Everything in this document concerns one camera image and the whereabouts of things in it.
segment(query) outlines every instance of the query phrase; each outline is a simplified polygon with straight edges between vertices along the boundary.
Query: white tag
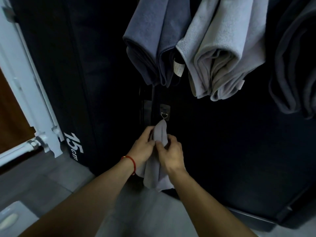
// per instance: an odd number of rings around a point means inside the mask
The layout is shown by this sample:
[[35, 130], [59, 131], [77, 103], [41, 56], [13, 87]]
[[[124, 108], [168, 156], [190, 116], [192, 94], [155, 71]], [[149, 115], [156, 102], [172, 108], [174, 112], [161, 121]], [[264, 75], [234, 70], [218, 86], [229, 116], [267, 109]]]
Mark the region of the white tag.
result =
[[244, 85], [244, 83], [245, 83], [245, 80], [239, 81], [238, 84], [236, 85], [236, 88], [237, 88], [238, 90], [241, 90], [241, 88], [242, 88], [242, 86]]
[[177, 63], [175, 60], [173, 60], [173, 72], [177, 76], [182, 77], [184, 67], [185, 67], [185, 64], [180, 64], [180, 63]]

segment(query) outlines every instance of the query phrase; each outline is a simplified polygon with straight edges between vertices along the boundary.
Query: floor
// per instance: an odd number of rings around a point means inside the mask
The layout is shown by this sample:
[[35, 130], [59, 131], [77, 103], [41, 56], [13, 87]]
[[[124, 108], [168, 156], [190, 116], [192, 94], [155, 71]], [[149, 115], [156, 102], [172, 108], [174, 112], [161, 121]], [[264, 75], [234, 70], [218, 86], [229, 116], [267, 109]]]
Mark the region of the floor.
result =
[[[0, 176], [0, 210], [20, 200], [41, 217], [73, 192], [90, 182], [94, 175], [64, 154], [54, 158], [40, 152]], [[276, 227], [261, 237], [316, 236], [316, 218], [299, 230]], [[113, 213], [97, 235], [111, 237], [197, 236], [182, 203], [139, 183], [127, 183]]]

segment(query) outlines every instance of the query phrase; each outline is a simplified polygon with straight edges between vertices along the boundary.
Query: gray towel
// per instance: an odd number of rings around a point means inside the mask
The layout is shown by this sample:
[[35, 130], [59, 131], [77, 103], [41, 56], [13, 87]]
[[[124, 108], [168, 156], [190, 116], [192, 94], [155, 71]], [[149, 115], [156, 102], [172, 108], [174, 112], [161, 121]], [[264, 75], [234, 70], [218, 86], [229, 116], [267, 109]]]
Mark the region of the gray towel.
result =
[[168, 0], [140, 0], [124, 33], [127, 55], [147, 85], [160, 83], [157, 51]]
[[226, 99], [265, 62], [263, 36], [269, 0], [221, 0], [194, 65], [205, 89], [201, 98]]
[[190, 22], [190, 0], [140, 0], [123, 40], [146, 84], [169, 87], [175, 45]]
[[188, 70], [191, 90], [194, 96], [206, 92], [206, 87], [198, 76], [194, 67], [194, 57], [209, 27], [219, 0], [202, 0], [184, 36], [176, 45], [182, 55]]
[[160, 83], [163, 86], [170, 86], [177, 51], [175, 47], [184, 37], [191, 21], [190, 0], [169, 0], [157, 53]]
[[[167, 123], [165, 120], [161, 120], [155, 126], [150, 138], [154, 141], [161, 141], [163, 146], [168, 144]], [[174, 188], [168, 175], [160, 165], [156, 147], [146, 163], [137, 168], [136, 174], [144, 178], [144, 186], [147, 188], [154, 188], [157, 191]]]
[[[299, 2], [300, 0], [293, 0], [286, 11], [290, 13], [290, 16], [283, 15], [279, 23], [287, 21], [293, 16], [296, 7], [299, 7]], [[315, 91], [312, 89], [315, 83], [315, 71], [312, 70], [308, 75], [299, 73], [299, 78], [296, 78], [298, 74], [297, 62], [302, 51], [306, 52], [307, 55], [310, 53], [306, 47], [305, 50], [301, 50], [301, 45], [305, 44], [302, 43], [302, 37], [309, 28], [311, 31], [314, 30], [313, 21], [309, 26], [308, 20], [315, 17], [316, 0], [311, 0], [283, 33], [274, 56], [275, 75], [269, 83], [269, 92], [283, 113], [297, 112], [303, 106], [307, 112], [307, 118], [311, 118], [315, 113]], [[311, 39], [310, 41], [310, 45], [314, 45], [314, 40]], [[298, 82], [303, 82], [299, 88], [297, 87]]]

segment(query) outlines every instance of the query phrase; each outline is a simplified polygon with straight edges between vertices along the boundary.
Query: bracelet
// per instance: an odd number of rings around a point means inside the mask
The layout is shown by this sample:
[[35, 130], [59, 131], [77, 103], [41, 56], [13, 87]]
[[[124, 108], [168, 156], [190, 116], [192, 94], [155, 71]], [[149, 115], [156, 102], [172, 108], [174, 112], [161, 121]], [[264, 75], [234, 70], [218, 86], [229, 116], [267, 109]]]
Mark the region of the bracelet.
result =
[[128, 156], [128, 155], [123, 156], [121, 159], [123, 159], [123, 158], [128, 158], [128, 159], [130, 159], [130, 160], [133, 162], [133, 164], [134, 164], [134, 172], [132, 173], [132, 175], [135, 175], [136, 163], [135, 163], [135, 161], [133, 160], [133, 158], [130, 157], [130, 156]]

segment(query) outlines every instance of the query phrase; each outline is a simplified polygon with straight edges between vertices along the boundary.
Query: person's left hand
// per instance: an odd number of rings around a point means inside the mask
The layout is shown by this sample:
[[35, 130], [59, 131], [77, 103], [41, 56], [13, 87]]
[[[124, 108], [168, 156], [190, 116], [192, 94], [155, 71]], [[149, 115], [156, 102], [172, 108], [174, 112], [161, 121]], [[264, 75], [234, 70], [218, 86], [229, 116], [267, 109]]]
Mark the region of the person's left hand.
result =
[[154, 126], [148, 126], [138, 140], [135, 141], [131, 150], [128, 152], [128, 156], [132, 157], [136, 163], [136, 167], [139, 167], [150, 157], [155, 146], [155, 141], [149, 139], [150, 132]]

